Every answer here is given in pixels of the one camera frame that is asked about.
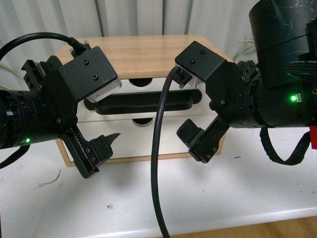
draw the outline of black drawer handle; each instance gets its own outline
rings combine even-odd
[[[101,115],[156,112],[161,92],[112,94],[97,103],[84,100],[88,110]],[[170,91],[165,111],[187,110],[202,99],[198,89]]]

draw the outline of white curtain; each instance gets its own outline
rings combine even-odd
[[[257,0],[0,0],[0,47],[24,34],[49,31],[72,37],[200,34],[233,58],[252,40],[249,11]],[[18,75],[27,59],[47,60],[64,43],[36,40],[10,52],[0,64]],[[238,60],[256,60],[253,49]],[[0,69],[0,85],[25,89]]]

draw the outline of cable connector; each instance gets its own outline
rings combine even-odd
[[[90,50],[91,47],[89,45],[88,42],[84,42],[84,44],[78,42],[76,39],[70,37],[70,39],[72,39],[72,43],[69,44],[72,48],[73,51],[71,52],[71,55],[76,58],[78,56],[80,56],[81,54],[83,54],[86,50]]]
[[[175,76],[173,77],[173,80],[179,84],[180,89],[183,89],[191,79],[192,75],[189,72],[183,70],[181,67],[178,68]]]

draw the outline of red object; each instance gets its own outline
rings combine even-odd
[[[317,126],[310,126],[312,149],[317,150]]]

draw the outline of circular hole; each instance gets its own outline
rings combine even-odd
[[[153,122],[153,118],[132,119],[132,122],[138,127],[146,127]]]
[[[143,88],[150,85],[150,83],[152,82],[152,78],[133,78],[133,79],[129,79],[129,82],[133,86],[136,86],[138,88]]]

